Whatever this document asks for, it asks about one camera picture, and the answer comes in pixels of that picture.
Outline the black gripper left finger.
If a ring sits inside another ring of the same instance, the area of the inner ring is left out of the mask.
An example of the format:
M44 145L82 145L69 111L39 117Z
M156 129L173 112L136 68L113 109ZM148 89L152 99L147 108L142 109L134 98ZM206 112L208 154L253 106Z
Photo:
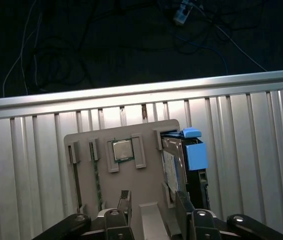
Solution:
M117 208L100 211L95 219L72 214L45 230L35 240L133 240L131 191L122 190Z

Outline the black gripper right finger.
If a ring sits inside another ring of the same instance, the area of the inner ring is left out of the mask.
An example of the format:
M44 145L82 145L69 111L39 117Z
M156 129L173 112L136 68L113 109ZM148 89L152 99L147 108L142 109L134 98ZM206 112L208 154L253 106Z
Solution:
M184 240L283 240L283 234L244 214L226 221L212 211L195 208L186 192L175 193L176 220Z

